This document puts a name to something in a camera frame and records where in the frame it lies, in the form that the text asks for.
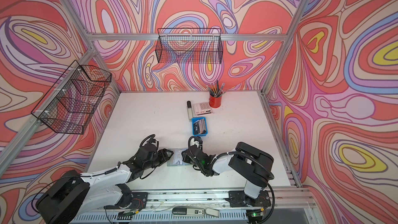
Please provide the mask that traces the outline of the mint green card holder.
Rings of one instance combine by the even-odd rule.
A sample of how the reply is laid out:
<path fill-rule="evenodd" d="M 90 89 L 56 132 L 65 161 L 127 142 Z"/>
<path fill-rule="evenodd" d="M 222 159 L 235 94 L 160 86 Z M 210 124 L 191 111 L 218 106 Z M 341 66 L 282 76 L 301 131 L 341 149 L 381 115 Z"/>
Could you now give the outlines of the mint green card holder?
<path fill-rule="evenodd" d="M 187 166 L 188 163 L 183 161 L 182 152 L 185 151 L 185 148 L 172 148 L 171 151 L 173 152 L 172 157 L 167 162 L 168 167 L 178 167 L 178 166 Z"/>

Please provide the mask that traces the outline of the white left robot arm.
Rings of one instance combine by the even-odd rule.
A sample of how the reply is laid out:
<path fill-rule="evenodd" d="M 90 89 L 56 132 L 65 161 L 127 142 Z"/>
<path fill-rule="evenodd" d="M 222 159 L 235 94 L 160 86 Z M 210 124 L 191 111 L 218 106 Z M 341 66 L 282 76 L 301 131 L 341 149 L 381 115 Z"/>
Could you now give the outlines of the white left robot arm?
<path fill-rule="evenodd" d="M 144 172 L 167 163 L 173 151 L 160 149 L 155 135 L 146 137 L 128 160 L 110 169 L 92 173 L 67 171 L 34 196 L 31 205 L 47 224 L 68 224 L 76 216 L 98 208 L 132 208 L 138 213 L 145 204 L 127 185 L 145 179 Z"/>

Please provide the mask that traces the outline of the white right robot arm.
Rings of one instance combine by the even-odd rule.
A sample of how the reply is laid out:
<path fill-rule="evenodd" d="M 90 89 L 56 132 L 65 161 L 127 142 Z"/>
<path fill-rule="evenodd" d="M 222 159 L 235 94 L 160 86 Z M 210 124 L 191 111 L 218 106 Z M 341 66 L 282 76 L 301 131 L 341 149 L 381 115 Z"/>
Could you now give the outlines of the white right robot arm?
<path fill-rule="evenodd" d="M 271 172 L 274 158 L 270 154 L 239 142 L 233 151 L 208 155 L 203 151 L 203 142 L 198 137 L 181 154 L 183 162 L 193 165 L 206 177 L 235 171 L 246 180 L 243 190 L 229 191 L 226 201 L 230 207 L 268 208 L 272 205 L 269 193 L 273 190 L 265 190 L 269 187 L 269 181 L 275 178 Z"/>

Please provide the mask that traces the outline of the white silver vip card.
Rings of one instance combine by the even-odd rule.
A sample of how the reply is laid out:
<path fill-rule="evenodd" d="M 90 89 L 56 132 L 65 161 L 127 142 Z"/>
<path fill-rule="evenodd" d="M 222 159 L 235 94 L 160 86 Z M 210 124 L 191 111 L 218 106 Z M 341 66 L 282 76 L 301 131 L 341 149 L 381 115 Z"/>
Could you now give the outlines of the white silver vip card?
<path fill-rule="evenodd" d="M 172 165 L 174 165 L 174 166 L 184 166 L 185 165 L 185 163 L 183 161 L 183 156 L 182 156 L 183 151 L 184 151 L 184 149 L 175 149 L 174 150 L 174 158 L 173 158 Z"/>

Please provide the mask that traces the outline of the blue plastic card tray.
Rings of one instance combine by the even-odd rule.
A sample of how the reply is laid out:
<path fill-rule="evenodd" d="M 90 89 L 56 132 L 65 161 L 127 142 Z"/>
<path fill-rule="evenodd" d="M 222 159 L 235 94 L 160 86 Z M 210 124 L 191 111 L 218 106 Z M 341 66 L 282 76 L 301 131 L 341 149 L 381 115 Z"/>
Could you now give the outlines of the blue plastic card tray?
<path fill-rule="evenodd" d="M 208 134 L 205 117 L 192 118 L 192 134 L 193 136 L 206 136 Z"/>

